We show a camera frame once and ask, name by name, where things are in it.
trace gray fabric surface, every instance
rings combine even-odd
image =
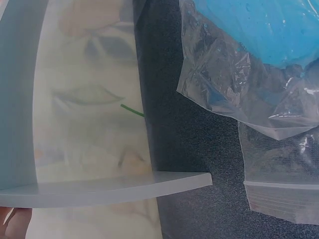
[[[319,227],[251,212],[237,122],[176,92],[182,66],[177,0],[136,12],[142,97],[155,169],[209,171],[213,186],[158,198],[165,239],[319,238]]]

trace clear plastic bag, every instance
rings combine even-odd
[[[250,208],[319,225],[319,127],[276,141],[239,123]]]
[[[317,3],[285,1],[273,5],[270,12],[273,1],[248,1],[252,5],[243,6],[245,17],[256,20],[252,10],[263,10],[264,17],[258,20],[269,29],[268,34],[263,34],[264,27],[258,31],[249,29],[243,13],[238,13],[239,2],[226,10],[223,1],[210,1],[210,5],[217,7],[212,9],[205,0],[196,0],[196,4],[192,0],[180,0],[184,62],[177,91],[211,112],[235,118],[276,140],[318,126],[319,61],[315,60],[318,49],[314,50],[318,44],[313,43],[319,37],[311,31],[319,24],[315,13]],[[303,24],[297,25],[289,11],[283,11],[285,4]],[[226,17],[217,14],[218,10],[224,11],[237,25],[230,27],[228,21],[231,20],[226,22]],[[230,16],[231,11],[234,15],[241,14],[237,22]],[[273,34],[273,41],[281,41],[278,45],[269,43],[272,53],[265,56],[265,46],[262,48],[260,44],[271,41],[272,32],[277,32]],[[311,40],[301,41],[301,35]],[[283,45],[283,52],[274,52]]]

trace green wire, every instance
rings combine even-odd
[[[136,110],[133,110],[132,108],[130,108],[130,107],[126,106],[126,105],[121,104],[121,107],[123,107],[124,109],[126,109],[126,110],[128,110],[128,111],[130,111],[130,112],[132,112],[132,113],[137,114],[138,116],[144,117],[144,114],[143,114],[143,113],[138,112],[138,111],[136,111]]]

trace curved white edge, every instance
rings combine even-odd
[[[244,185],[257,186],[257,187],[269,187],[269,188],[319,190],[319,184],[293,184],[293,183],[268,183],[268,182],[244,181]]]
[[[210,173],[153,172],[92,181],[38,183],[0,190],[0,206],[63,208],[109,205],[180,193],[212,185]]]

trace finger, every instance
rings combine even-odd
[[[32,209],[14,209],[13,216],[7,221],[5,236],[11,239],[25,239],[26,231],[31,221]]]
[[[0,207],[0,224],[3,225],[4,221],[8,215],[8,213],[11,211],[12,208],[5,208]]]

